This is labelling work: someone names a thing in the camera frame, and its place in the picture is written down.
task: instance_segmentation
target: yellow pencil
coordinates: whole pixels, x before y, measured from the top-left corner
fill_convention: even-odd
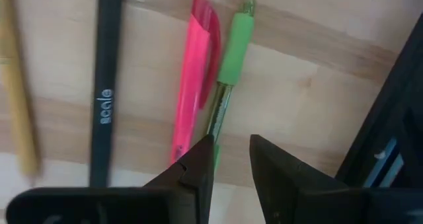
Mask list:
[[[23,78],[20,70],[15,14],[11,0],[0,0],[0,67],[8,94],[13,140],[16,143],[20,171],[33,182],[38,161]]]

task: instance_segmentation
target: black pen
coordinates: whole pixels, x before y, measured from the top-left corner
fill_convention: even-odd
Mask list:
[[[122,0],[98,0],[90,187],[107,187]]]

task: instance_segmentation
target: green pen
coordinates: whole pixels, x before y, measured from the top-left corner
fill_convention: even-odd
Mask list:
[[[231,34],[217,78],[217,91],[213,100],[212,112],[206,134],[214,136],[215,170],[220,160],[220,147],[217,144],[232,88],[237,84],[243,68],[245,53],[254,29],[255,0],[245,0],[241,11],[235,13]]]

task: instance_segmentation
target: wooden table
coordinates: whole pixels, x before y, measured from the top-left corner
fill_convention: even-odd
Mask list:
[[[225,37],[241,0],[211,1]],[[219,141],[216,223],[263,222],[250,171],[252,133],[335,175],[423,9],[423,0],[257,1],[254,36]],[[125,2],[113,185],[143,184],[167,167],[190,5]],[[96,0],[17,0],[17,6],[44,158],[37,186],[86,185]],[[2,209],[28,187],[16,170],[1,87],[0,98]]]

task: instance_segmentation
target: pen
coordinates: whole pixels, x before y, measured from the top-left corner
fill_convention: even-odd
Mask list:
[[[97,42],[92,103],[89,185],[108,186],[112,153],[115,81],[120,39],[122,0],[97,1]]]
[[[206,69],[209,42],[210,62]],[[171,164],[190,148],[198,109],[206,103],[217,77],[220,50],[219,19],[215,11],[207,0],[193,0],[180,76]]]
[[[220,146],[217,144],[220,129],[229,104],[232,88],[237,84],[243,68],[244,56],[254,29],[255,0],[245,0],[241,11],[235,13],[231,34],[217,78],[217,90],[206,134],[212,134],[215,142],[215,170],[219,163]]]
[[[22,72],[15,14],[11,0],[0,0],[0,66],[11,113],[12,135],[17,146],[20,171],[31,185],[38,174],[38,161]]]

